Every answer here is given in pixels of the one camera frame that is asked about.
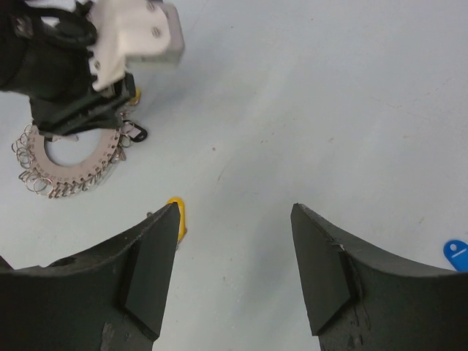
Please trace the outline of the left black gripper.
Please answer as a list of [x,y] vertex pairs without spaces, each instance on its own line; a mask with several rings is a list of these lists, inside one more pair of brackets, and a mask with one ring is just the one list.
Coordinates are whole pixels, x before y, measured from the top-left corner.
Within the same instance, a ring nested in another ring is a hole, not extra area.
[[33,124],[42,135],[67,136],[118,129],[118,109],[135,97],[126,73],[98,91],[92,85],[89,46],[98,34],[88,19],[93,1],[73,10],[1,2],[1,91],[29,98]]

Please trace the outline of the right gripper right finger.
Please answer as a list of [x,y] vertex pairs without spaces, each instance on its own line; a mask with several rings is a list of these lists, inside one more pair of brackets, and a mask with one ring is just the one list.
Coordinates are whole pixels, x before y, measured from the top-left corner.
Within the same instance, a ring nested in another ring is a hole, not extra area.
[[296,203],[303,299],[322,350],[465,350],[467,275],[387,252]]

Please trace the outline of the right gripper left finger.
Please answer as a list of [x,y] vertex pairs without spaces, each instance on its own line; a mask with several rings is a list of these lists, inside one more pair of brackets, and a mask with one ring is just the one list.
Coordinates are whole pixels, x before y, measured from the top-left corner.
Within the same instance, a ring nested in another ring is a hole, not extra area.
[[47,267],[1,262],[3,350],[151,350],[178,238],[168,204],[141,223]]

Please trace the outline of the metal key organizer ring disc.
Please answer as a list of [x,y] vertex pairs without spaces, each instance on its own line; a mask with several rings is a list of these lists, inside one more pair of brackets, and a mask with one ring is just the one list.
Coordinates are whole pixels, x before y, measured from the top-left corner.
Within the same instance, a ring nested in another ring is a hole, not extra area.
[[91,154],[68,165],[54,160],[46,148],[48,143],[59,139],[58,136],[47,139],[37,126],[28,124],[11,145],[22,168],[18,179],[25,188],[54,200],[89,192],[99,186],[113,168],[126,159],[124,149],[132,144],[120,129],[102,129]]

